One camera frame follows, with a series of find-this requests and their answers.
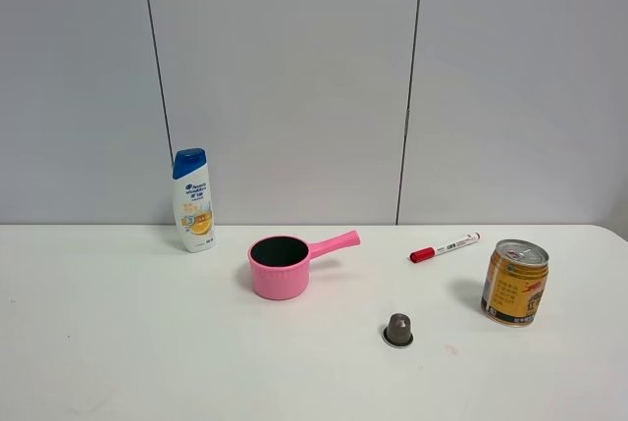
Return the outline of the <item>red capped white marker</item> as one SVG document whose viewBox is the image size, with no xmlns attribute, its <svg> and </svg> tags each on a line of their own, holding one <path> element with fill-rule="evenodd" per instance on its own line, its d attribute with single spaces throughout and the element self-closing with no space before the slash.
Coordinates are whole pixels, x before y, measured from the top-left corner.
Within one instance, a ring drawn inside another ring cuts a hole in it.
<svg viewBox="0 0 628 421">
<path fill-rule="evenodd" d="M 479 233 L 466 234 L 464 236 L 457 237 L 443 244 L 425 247 L 425 248 L 413 251 L 409 254 L 409 260 L 412 263 L 420 263 L 420 262 L 432 259 L 436 256 L 452 252 L 459 248 L 475 244 L 480 239 L 481 239 L 481 235 Z"/>
</svg>

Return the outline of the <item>gold drink can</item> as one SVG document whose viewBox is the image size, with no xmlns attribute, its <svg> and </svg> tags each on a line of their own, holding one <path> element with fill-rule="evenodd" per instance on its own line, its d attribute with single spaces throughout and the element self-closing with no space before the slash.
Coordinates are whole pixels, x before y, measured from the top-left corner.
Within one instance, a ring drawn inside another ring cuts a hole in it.
<svg viewBox="0 0 628 421">
<path fill-rule="evenodd" d="M 549 255 L 522 239 L 503 239 L 490 259 L 481 308 L 494 321 L 512 327 L 535 319 L 549 275 Z"/>
</svg>

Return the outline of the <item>brown coffee capsule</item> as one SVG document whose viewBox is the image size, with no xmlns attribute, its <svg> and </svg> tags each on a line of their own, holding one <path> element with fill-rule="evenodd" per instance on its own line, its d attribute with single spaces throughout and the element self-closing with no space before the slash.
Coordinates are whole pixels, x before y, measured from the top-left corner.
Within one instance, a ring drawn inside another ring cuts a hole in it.
<svg viewBox="0 0 628 421">
<path fill-rule="evenodd" d="M 403 313 L 394 313 L 382 330 L 382 337 L 392 347 L 410 346 L 413 343 L 410 318 Z"/>
</svg>

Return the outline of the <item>white blue shampoo bottle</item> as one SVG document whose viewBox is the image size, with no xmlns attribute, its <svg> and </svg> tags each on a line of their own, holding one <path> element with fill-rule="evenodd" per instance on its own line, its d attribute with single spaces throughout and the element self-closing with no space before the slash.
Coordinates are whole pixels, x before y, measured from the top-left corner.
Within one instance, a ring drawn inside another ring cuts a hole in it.
<svg viewBox="0 0 628 421">
<path fill-rule="evenodd" d="M 200 252 L 215 243 L 214 214 L 205 151 L 178 151 L 173 167 L 173 211 L 185 248 Z"/>
</svg>

